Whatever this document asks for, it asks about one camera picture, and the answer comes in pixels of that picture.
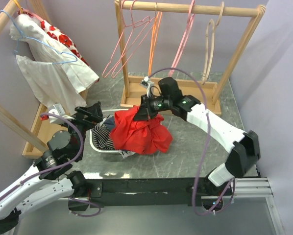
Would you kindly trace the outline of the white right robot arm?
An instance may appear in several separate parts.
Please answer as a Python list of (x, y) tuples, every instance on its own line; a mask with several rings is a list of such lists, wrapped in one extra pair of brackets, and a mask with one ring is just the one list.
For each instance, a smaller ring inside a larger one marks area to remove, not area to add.
[(208, 194), (217, 194), (221, 185), (232, 178), (242, 178), (260, 159), (259, 138), (255, 132), (232, 126), (194, 96), (183, 95), (173, 78), (159, 81), (159, 96), (153, 94), (154, 83), (149, 77), (146, 76), (141, 85), (146, 88), (146, 94), (141, 96), (134, 121), (154, 119), (159, 112), (170, 110), (173, 115), (205, 131), (228, 152), (227, 160), (213, 169), (204, 183)]

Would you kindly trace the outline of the black striped tank top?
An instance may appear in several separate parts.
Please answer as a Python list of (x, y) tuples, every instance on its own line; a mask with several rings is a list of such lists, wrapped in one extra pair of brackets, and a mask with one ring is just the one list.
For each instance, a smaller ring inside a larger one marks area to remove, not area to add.
[(91, 129), (91, 143), (98, 150), (113, 151), (114, 143), (110, 137), (111, 131), (101, 126), (95, 126)]

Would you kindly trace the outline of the pink plastic hanger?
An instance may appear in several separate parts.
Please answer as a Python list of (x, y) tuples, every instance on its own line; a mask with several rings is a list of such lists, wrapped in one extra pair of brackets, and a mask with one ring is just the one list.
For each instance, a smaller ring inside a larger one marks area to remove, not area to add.
[(178, 66), (178, 63), (181, 59), (181, 56), (183, 54), (184, 48), (186, 46), (186, 43), (188, 41), (188, 37), (189, 34), (192, 30), (192, 26), (193, 26), (193, 22), (194, 22), (194, 18), (195, 18), (195, 14), (192, 13), (193, 7), (195, 6), (195, 0), (191, 1), (190, 7), (189, 7), (189, 11), (188, 11), (188, 18), (187, 18), (187, 26), (186, 29), (184, 31), (183, 37), (180, 41), (178, 50), (176, 52), (175, 58), (173, 60), (173, 63), (171, 65), (172, 68), (176, 68)]

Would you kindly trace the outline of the beige wooden hanger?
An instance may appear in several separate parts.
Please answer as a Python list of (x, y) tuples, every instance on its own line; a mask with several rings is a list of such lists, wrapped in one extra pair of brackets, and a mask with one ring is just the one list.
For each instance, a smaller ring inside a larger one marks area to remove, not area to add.
[(224, 12), (224, 2), (221, 2), (220, 5), (220, 14), (217, 21), (210, 19), (207, 27), (206, 27), (206, 39), (205, 39), (205, 61), (204, 61), (204, 68), (202, 72), (202, 85), (206, 83), (209, 78), (210, 70), (212, 67), (213, 56), (214, 56), (214, 49), (215, 49), (215, 32), (216, 29), (222, 19)]

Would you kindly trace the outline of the white perforated plastic basket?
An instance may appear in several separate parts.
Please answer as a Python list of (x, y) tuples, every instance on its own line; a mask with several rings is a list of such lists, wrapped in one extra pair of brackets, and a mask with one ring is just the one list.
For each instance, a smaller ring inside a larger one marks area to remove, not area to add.
[(115, 128), (114, 114), (121, 109), (103, 110), (103, 120), (90, 130), (90, 146), (96, 152), (108, 154), (120, 154), (123, 158), (136, 154), (129, 150), (117, 150), (110, 138), (111, 131)]

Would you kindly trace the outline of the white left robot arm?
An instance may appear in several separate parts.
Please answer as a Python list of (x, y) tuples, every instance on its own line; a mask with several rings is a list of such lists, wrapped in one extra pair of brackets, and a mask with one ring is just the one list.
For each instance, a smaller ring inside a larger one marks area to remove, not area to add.
[(81, 171), (68, 172), (73, 162), (83, 157), (86, 132), (102, 122), (101, 103), (77, 107), (72, 116), (58, 105), (41, 120), (66, 127), (53, 134), (47, 150), (9, 187), (0, 192), (0, 235), (15, 228), (19, 220), (48, 203), (63, 197), (81, 197), (89, 192), (89, 185)]

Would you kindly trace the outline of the orange plastic hanger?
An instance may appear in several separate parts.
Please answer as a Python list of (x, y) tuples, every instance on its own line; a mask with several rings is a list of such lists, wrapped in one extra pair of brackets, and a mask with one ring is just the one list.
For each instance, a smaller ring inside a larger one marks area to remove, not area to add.
[(155, 53), (158, 33), (159, 33), (159, 29), (160, 29), (160, 24), (161, 24), (161, 20), (162, 20), (162, 15), (163, 15), (162, 12), (155, 11), (154, 24), (153, 24), (153, 28), (152, 28), (151, 42), (150, 42), (148, 75), (151, 75), (151, 72), (152, 72), (154, 53)]

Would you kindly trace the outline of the red tank top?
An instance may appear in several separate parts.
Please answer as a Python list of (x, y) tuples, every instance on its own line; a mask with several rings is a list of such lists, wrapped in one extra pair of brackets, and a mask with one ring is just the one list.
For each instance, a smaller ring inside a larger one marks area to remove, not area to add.
[(139, 106), (114, 113), (115, 127), (110, 133), (116, 150), (129, 150), (138, 154), (166, 153), (173, 141), (168, 129), (162, 125), (164, 117), (135, 121)]

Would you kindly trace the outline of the navy blue tank top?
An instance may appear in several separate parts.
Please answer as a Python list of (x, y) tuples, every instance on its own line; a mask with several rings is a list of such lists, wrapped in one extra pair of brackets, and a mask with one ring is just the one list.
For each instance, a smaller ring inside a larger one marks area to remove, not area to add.
[(112, 131), (115, 128), (114, 116), (108, 116), (107, 118), (105, 118), (101, 123), (101, 127), (106, 128), (109, 131)]

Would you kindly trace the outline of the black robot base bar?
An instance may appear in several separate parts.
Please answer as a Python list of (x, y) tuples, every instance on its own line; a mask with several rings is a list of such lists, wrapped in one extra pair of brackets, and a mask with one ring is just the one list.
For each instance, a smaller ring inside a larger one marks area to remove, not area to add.
[(68, 178), (73, 181), (74, 197), (88, 198), (103, 207), (153, 206), (201, 204), (202, 196), (219, 196), (225, 188), (214, 186), (206, 177), (195, 178), (142, 178), (142, 179), (87, 179), (81, 171), (72, 171)]

